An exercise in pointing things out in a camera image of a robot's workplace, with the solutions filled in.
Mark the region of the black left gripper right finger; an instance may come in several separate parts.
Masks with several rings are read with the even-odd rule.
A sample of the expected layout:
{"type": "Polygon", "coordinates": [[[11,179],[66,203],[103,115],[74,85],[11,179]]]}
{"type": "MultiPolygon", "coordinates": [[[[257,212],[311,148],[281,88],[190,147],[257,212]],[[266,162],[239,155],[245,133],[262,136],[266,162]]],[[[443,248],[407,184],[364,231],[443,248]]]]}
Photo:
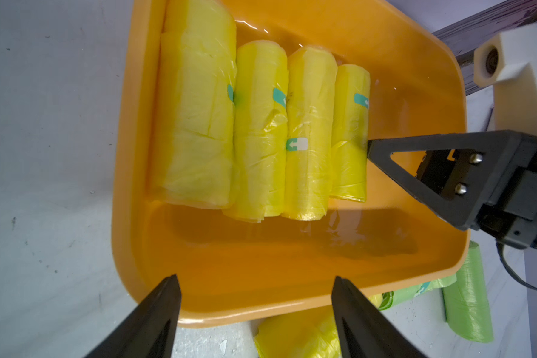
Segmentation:
{"type": "Polygon", "coordinates": [[[342,357],[423,357],[353,285],[337,276],[331,294],[342,357]]]}

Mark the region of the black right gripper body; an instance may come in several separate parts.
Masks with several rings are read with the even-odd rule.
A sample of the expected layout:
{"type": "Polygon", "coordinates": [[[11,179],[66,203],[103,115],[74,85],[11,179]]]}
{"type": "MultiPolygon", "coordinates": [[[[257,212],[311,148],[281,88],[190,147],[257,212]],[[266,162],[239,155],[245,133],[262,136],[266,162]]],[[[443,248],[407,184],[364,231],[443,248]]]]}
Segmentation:
{"type": "Polygon", "coordinates": [[[498,202],[483,205],[480,230],[515,249],[537,249],[537,152],[528,167],[519,167],[498,202]]]}

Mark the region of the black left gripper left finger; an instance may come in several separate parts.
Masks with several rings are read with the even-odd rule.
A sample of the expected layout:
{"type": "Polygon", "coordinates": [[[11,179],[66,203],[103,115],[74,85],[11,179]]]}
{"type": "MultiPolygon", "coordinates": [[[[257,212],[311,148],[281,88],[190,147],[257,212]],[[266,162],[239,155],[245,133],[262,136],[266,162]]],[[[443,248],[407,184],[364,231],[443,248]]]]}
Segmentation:
{"type": "Polygon", "coordinates": [[[88,357],[171,357],[182,294],[176,275],[163,279],[88,357]]]}

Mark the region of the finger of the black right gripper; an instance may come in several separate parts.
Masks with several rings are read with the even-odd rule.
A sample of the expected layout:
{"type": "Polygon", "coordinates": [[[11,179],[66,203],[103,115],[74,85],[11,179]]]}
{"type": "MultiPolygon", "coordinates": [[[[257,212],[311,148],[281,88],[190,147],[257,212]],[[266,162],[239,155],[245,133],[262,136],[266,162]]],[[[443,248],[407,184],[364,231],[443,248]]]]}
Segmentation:
{"type": "Polygon", "coordinates": [[[370,140],[368,159],[459,230],[474,227],[486,204],[497,204],[518,168],[537,151],[537,136],[516,131],[436,134],[370,140]]]}

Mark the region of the green trash bag roll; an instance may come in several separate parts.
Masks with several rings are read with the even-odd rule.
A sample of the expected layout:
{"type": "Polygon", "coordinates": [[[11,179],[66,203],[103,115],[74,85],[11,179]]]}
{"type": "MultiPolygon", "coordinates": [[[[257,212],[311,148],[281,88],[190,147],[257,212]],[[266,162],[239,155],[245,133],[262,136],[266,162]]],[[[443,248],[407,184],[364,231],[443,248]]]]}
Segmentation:
{"type": "Polygon", "coordinates": [[[456,282],[442,289],[446,322],[456,335],[478,343],[494,341],[491,308],[480,247],[471,241],[456,282]]]}
{"type": "Polygon", "coordinates": [[[427,283],[422,283],[415,286],[409,286],[404,289],[397,289],[395,291],[385,292],[382,294],[382,300],[378,306],[380,311],[388,310],[398,304],[410,301],[419,295],[423,295],[427,292],[434,291],[436,289],[443,289],[447,286],[456,283],[456,275],[444,277],[437,280],[432,280],[427,283]]]}

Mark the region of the orange plastic storage box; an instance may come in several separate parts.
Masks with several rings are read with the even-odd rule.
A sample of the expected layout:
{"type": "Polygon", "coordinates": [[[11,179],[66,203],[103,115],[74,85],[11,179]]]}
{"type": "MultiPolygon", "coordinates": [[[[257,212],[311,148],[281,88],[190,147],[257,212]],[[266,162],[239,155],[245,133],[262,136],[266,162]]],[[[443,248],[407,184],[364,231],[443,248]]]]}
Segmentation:
{"type": "MultiPolygon", "coordinates": [[[[237,40],[268,39],[288,52],[321,46],[371,73],[372,139],[462,133],[464,83],[442,41],[386,1],[227,1],[237,40]]],[[[208,328],[331,302],[335,277],[366,295],[455,273],[469,235],[441,220],[376,166],[364,203],[332,200],[317,222],[259,224],[218,210],[152,201],[151,118],[164,1],[136,1],[128,37],[113,185],[112,251],[136,301],[176,275],[178,323],[208,328]]]]}

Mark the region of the yellow trash bag roll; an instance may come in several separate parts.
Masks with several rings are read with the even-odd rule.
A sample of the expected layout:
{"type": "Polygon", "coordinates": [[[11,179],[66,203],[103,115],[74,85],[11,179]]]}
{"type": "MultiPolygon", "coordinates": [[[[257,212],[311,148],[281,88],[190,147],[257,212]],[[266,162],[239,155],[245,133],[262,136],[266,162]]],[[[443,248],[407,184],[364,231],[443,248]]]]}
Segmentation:
{"type": "Polygon", "coordinates": [[[153,200],[229,207],[236,50],[236,24],[222,4],[168,2],[150,152],[153,200]]]}
{"type": "Polygon", "coordinates": [[[332,130],[334,198],[367,200],[367,148],[371,76],[353,64],[338,67],[332,130]]]}
{"type": "Polygon", "coordinates": [[[259,223],[283,213],[289,73],[283,48],[255,40],[237,49],[234,203],[223,213],[259,223]]]}
{"type": "Polygon", "coordinates": [[[319,307],[271,317],[258,326],[260,357],[341,357],[334,311],[319,307]]]}
{"type": "Polygon", "coordinates": [[[288,58],[288,136],[283,216],[316,221],[328,211],[337,63],[315,47],[288,58]]]}

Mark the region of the purple glass vase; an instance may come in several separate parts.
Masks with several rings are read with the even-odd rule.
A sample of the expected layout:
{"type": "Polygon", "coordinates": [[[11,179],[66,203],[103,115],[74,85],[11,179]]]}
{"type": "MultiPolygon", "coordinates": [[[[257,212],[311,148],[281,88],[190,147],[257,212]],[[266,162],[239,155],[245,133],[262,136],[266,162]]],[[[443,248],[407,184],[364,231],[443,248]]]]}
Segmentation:
{"type": "Polygon", "coordinates": [[[481,88],[474,83],[474,50],[502,31],[537,23],[537,0],[504,1],[433,33],[447,45],[459,64],[465,94],[481,88]]]}

